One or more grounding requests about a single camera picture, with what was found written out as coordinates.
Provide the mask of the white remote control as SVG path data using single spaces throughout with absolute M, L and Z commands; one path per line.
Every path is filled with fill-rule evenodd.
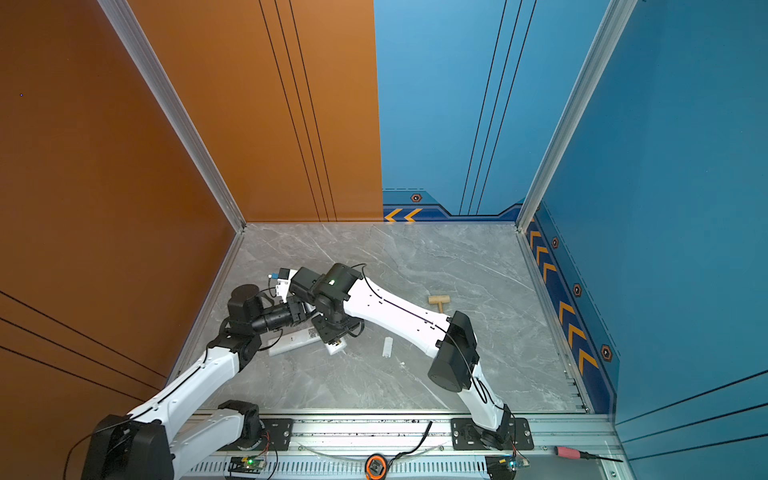
M 345 338 L 335 339 L 325 344 L 326 350 L 331 356 L 341 353 L 346 348 L 346 346 L 347 341 Z

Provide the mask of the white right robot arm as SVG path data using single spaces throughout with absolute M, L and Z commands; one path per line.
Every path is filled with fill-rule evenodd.
M 449 316 L 418 307 L 368 279 L 362 264 L 336 263 L 324 274 L 305 267 L 283 268 L 276 292 L 308 308 L 314 329 L 329 346 L 359 336 L 369 324 L 410 342 L 431 360 L 430 380 L 465 404 L 478 441 L 495 450 L 509 447 L 512 414 L 486 381 L 466 314 L 456 311 Z

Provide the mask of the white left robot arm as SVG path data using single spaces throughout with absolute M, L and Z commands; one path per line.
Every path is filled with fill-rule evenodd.
M 257 286 L 236 288 L 229 315 L 202 356 L 179 378 L 124 416 L 105 417 L 88 437 L 84 479 L 179 479 L 219 448 L 249 450 L 266 439 L 259 408 L 229 400 L 184 427 L 198 408 L 263 350 L 262 334 L 300 324 L 313 309 L 294 295 L 276 303 Z

